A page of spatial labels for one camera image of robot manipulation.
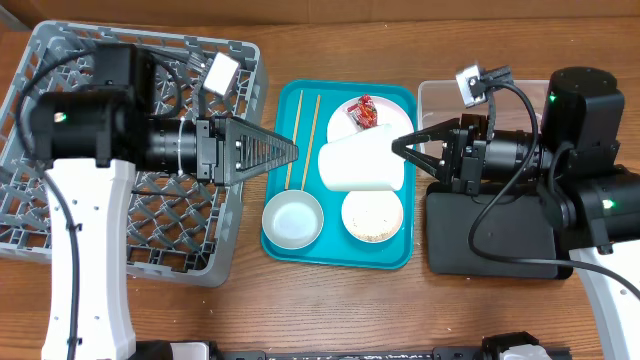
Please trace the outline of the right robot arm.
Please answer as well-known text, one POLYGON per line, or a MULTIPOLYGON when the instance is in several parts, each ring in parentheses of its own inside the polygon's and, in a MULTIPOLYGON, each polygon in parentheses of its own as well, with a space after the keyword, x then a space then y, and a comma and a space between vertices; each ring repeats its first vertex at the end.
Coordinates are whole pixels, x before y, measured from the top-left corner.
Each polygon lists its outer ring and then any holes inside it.
POLYGON ((625 99, 593 67, 555 71, 529 131, 496 128, 495 95, 515 91, 509 67, 456 77, 467 112, 392 142, 434 178, 432 251, 462 274, 561 279, 577 274, 603 354, 639 355, 639 177, 616 161, 625 99))

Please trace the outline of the red snack wrapper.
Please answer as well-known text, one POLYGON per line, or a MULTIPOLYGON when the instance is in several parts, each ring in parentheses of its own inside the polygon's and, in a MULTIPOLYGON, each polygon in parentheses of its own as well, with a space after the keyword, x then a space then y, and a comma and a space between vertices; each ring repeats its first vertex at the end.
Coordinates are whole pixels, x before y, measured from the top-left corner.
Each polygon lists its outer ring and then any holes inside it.
POLYGON ((363 130, 367 130, 378 125, 378 114, 374 101, 370 95, 364 94, 359 97, 355 104, 346 110, 349 117, 363 130))

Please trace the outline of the grey bowl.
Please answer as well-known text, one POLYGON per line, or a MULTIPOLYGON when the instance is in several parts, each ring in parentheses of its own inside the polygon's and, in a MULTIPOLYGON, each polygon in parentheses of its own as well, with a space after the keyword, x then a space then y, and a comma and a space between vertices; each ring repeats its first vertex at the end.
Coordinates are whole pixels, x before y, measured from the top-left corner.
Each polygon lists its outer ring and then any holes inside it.
POLYGON ((324 212, 314 196, 302 190, 286 190, 271 198, 262 214, 267 239, 285 250, 309 246, 320 235, 324 212))

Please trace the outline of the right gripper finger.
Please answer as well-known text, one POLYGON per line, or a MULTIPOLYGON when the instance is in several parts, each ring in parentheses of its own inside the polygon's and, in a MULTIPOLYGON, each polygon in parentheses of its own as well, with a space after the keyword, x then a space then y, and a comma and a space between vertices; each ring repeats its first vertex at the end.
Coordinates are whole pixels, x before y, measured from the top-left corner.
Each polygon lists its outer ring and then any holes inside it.
POLYGON ((451 137, 450 132, 459 128, 460 119, 452 118, 395 139, 392 142, 392 149, 402 150, 408 145, 422 144, 431 141, 446 141, 451 137))
POLYGON ((392 151, 417 168, 422 169, 439 182, 450 182, 449 167, 444 159, 438 159, 431 155, 418 152, 396 142, 392 143, 392 151))

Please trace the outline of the white cup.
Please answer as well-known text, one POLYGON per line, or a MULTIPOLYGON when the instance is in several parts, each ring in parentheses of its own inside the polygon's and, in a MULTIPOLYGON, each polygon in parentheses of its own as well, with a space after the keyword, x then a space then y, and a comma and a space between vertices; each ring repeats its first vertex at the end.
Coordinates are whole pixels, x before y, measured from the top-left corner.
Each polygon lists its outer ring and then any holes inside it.
POLYGON ((318 170, 324 186, 336 192, 400 190, 404 160, 392 151, 393 135, 385 124, 323 145, 318 170))

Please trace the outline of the wooden chopstick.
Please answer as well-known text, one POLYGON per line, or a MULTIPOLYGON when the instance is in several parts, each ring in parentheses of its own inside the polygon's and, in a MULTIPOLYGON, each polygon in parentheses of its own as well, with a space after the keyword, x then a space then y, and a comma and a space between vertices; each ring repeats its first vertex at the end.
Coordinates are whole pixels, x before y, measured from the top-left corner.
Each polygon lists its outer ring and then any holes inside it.
MULTIPOLYGON (((296 145, 296 142, 297 142, 297 134, 298 134, 298 128, 300 123, 303 98, 304 98, 304 90, 301 90, 299 95, 298 107, 297 107, 293 136, 292 136, 292 141, 294 145, 296 145)), ((285 191, 289 190, 292 167, 293 167, 293 162, 289 163, 287 167, 287 174, 286 174, 285 186, 284 186, 285 191)))
POLYGON ((318 119, 318 116, 319 116, 320 105, 321 105, 321 95, 317 95, 316 104, 315 104, 315 110, 314 110, 314 116, 313 116, 313 122, 312 122, 312 126, 311 126, 309 142, 308 142, 308 148, 307 148, 307 154, 306 154, 306 159, 305 159, 305 165, 304 165, 304 170, 303 170, 303 176, 302 176, 302 181, 301 181, 301 190, 302 191, 304 191, 305 186, 306 186, 306 181, 307 181, 307 176, 308 176, 308 169, 309 169, 309 165, 310 165, 310 162, 311 162, 311 156, 312 156, 312 152, 313 152, 313 144, 314 144, 314 138, 315 138, 315 132, 316 132, 316 124, 317 124, 317 119, 318 119))

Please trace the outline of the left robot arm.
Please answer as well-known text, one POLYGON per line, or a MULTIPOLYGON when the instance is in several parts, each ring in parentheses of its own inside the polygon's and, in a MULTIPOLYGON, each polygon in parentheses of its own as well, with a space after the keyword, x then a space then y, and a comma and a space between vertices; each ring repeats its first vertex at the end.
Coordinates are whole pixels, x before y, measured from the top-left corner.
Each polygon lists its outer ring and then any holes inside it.
POLYGON ((138 341, 127 295, 127 210, 138 171, 229 186, 294 162, 289 139, 233 115, 153 110, 171 54, 133 44, 86 50, 88 84, 42 94, 16 127, 45 183, 52 239, 45 359, 215 359, 210 341, 138 341))

